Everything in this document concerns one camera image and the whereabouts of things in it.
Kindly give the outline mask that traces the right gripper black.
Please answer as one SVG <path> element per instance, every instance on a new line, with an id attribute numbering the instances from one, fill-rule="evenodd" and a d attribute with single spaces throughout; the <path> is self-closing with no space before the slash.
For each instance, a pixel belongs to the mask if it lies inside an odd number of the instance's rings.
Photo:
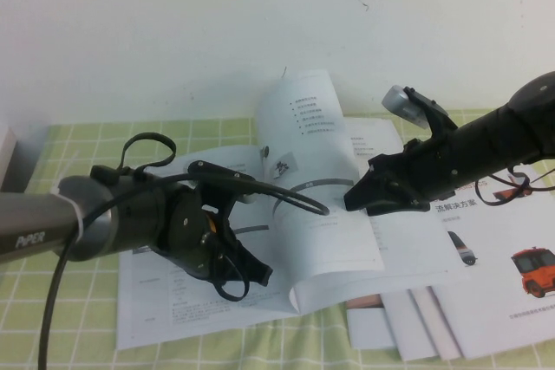
<path id="1" fill-rule="evenodd" d="M 447 171 L 440 168 L 439 162 L 433 151 L 374 157 L 368 171 L 344 195 L 346 210 L 366 210 L 371 217 L 424 212 L 424 206 L 455 194 Z"/>

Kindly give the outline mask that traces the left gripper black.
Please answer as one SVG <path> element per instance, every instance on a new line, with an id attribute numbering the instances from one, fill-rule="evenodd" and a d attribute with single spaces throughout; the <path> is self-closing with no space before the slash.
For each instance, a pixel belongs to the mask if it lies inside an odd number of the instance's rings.
<path id="1" fill-rule="evenodd" d="M 273 269 L 237 241 L 229 220 L 210 211 L 177 210 L 158 241 L 157 253 L 189 276 L 225 285 L 247 281 L 267 287 Z"/>

